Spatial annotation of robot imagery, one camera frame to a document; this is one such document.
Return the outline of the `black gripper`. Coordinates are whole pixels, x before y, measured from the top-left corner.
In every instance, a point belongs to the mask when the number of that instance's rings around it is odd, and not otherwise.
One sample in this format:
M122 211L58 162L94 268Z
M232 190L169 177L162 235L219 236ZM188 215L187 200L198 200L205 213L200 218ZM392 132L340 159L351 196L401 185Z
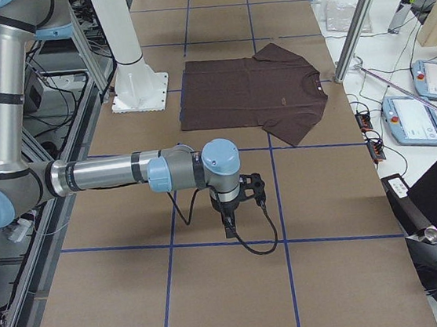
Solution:
M210 196L211 205L213 208L220 213L222 219L222 224L224 225L224 233L227 239L236 238L237 231L235 225L235 210L239 207L241 202L241 197L236 196L231 201L223 202L218 200L214 195Z

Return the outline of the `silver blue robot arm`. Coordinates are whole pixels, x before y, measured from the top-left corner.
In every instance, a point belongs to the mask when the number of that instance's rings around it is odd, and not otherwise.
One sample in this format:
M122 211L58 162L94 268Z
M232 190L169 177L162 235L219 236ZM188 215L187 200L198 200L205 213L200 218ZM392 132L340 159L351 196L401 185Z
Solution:
M72 34L68 0L0 0L0 229L51 198L89 189L147 183L155 192L208 189L228 238L244 199L236 146L211 140L201 151L169 149L86 159L28 163L22 159L26 44Z

